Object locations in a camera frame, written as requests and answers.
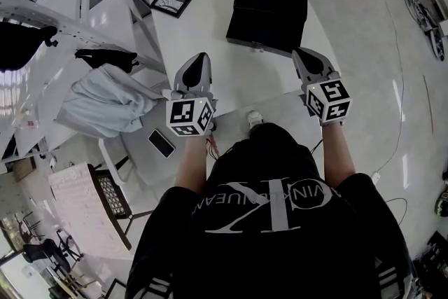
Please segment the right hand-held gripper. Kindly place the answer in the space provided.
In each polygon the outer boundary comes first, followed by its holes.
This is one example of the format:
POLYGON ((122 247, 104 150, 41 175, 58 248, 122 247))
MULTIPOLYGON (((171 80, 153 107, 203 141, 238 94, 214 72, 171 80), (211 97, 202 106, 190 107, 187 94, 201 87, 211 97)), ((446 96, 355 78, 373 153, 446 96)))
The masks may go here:
POLYGON ((333 71, 330 60, 308 48, 292 51, 292 61, 298 77, 305 85, 305 106, 320 125, 343 123, 352 105, 350 97, 338 71, 333 71))

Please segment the black box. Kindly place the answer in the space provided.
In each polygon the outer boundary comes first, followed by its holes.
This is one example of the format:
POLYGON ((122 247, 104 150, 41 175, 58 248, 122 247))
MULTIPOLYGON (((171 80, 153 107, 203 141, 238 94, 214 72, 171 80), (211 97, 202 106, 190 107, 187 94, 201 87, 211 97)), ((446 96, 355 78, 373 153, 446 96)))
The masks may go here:
POLYGON ((301 45, 307 13, 308 0, 234 0, 226 39, 290 57, 301 45))

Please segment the person's left forearm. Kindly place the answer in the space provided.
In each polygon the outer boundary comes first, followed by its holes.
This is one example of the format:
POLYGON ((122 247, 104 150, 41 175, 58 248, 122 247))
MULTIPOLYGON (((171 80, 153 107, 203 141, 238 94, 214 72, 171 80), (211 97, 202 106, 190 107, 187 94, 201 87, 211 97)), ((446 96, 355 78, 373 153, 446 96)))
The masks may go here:
POLYGON ((174 185, 200 194, 207 181, 206 165, 206 137, 188 137, 174 185))

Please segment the person's right forearm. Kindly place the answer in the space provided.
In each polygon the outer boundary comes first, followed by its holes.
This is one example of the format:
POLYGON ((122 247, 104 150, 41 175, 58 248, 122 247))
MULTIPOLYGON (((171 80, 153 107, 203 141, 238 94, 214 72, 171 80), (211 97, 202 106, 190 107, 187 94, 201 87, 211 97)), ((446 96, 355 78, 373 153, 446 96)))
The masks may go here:
POLYGON ((337 188, 345 179, 356 173, 354 162, 339 122, 324 125, 323 165, 325 181, 337 188))

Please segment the grey white office chair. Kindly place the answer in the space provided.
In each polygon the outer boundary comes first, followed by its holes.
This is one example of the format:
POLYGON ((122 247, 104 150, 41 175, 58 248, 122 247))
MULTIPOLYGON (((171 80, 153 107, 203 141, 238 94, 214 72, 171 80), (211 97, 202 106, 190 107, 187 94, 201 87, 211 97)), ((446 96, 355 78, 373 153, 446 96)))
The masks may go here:
POLYGON ((173 182, 183 153, 184 140, 172 134, 165 125, 165 108, 165 100, 161 99, 157 106, 141 118, 141 129, 120 135, 128 157, 149 186, 173 182), (168 158, 149 142, 153 130, 158 130, 174 146, 174 152, 168 158))

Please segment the brown cardboard piece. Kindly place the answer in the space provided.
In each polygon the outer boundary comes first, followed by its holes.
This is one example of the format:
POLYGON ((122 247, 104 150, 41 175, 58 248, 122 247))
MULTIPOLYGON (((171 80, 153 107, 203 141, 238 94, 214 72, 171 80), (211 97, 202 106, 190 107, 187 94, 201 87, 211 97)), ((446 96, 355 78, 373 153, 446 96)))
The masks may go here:
POLYGON ((12 169, 15 182, 19 183, 36 169, 36 163, 33 158, 25 158, 15 161, 12 169))

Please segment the person's left hand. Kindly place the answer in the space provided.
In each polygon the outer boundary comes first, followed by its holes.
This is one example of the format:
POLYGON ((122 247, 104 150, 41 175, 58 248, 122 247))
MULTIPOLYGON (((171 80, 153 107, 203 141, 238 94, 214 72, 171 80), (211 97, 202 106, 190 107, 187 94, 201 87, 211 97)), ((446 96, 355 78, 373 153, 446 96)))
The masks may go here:
POLYGON ((180 100, 180 99, 196 99, 196 98, 207 98, 210 102, 214 99, 214 96, 211 92, 198 92, 198 91, 180 91, 180 90, 172 90, 171 92, 171 100, 180 100))

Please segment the white square table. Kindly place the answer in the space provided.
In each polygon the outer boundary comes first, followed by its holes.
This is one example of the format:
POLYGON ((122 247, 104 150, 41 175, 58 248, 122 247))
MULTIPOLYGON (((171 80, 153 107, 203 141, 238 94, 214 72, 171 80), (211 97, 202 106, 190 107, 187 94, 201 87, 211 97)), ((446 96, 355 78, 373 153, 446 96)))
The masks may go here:
POLYGON ((192 0, 180 18, 153 11, 153 20, 168 79, 193 55, 211 59, 211 91, 216 115, 300 89, 290 57, 260 52, 227 41, 234 0, 192 0))

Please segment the person's white shoe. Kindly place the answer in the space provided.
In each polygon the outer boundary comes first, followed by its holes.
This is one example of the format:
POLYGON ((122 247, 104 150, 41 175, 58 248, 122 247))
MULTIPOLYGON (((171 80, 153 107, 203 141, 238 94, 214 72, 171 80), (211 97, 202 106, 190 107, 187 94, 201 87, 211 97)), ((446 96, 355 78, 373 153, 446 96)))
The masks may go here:
POLYGON ((264 123, 262 115, 257 111, 249 112, 247 115, 247 120, 251 129, 264 123))

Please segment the black smartphone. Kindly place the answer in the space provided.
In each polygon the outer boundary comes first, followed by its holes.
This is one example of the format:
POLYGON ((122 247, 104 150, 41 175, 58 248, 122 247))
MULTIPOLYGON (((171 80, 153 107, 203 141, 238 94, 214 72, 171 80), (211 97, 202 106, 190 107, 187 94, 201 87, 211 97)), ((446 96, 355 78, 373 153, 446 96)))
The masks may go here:
POLYGON ((175 147, 157 129, 154 129, 151 132, 148 136, 148 141, 166 159, 175 151, 175 147))

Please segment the person's dark trousers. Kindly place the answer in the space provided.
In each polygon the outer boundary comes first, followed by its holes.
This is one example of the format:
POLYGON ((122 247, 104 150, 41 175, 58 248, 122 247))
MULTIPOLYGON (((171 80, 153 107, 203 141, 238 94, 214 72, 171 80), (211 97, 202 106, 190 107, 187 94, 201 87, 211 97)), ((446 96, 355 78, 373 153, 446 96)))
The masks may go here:
POLYGON ((318 172, 311 151, 296 142, 293 136, 284 128, 274 123, 255 125, 248 132, 248 137, 236 142, 226 153, 240 157, 275 159, 285 161, 287 165, 318 172))

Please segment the pink patterned tablecloth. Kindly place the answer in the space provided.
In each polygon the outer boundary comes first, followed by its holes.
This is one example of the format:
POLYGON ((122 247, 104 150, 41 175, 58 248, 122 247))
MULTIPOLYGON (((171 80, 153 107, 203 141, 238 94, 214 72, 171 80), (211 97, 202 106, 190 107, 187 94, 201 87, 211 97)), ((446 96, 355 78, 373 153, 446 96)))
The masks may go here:
POLYGON ((48 177, 57 213, 84 254, 129 260, 132 246, 92 175, 93 166, 83 162, 48 177))

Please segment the person's black printed t-shirt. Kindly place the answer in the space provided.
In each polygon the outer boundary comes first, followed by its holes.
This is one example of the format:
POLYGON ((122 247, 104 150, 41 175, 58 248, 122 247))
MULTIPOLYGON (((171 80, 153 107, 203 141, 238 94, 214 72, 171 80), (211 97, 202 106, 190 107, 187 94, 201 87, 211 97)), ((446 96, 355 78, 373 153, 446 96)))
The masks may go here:
POLYGON ((414 299, 400 227, 372 179, 226 153, 203 194, 173 187, 143 230, 125 299, 414 299))

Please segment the black equipment pile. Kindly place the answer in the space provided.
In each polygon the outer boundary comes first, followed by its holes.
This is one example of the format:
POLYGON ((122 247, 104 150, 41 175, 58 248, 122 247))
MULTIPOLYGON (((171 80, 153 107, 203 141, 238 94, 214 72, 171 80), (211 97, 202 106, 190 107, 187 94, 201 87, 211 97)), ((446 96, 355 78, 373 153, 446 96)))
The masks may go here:
POLYGON ((414 261, 419 283, 430 299, 448 299, 448 239, 435 231, 414 261))

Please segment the black metal frame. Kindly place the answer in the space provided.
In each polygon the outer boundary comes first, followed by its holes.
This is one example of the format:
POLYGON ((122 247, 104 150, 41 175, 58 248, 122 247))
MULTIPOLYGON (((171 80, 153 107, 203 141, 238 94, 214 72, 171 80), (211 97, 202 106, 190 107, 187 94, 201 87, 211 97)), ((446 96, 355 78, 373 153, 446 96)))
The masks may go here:
POLYGON ((104 299, 125 299, 126 285, 114 279, 104 296, 104 299))

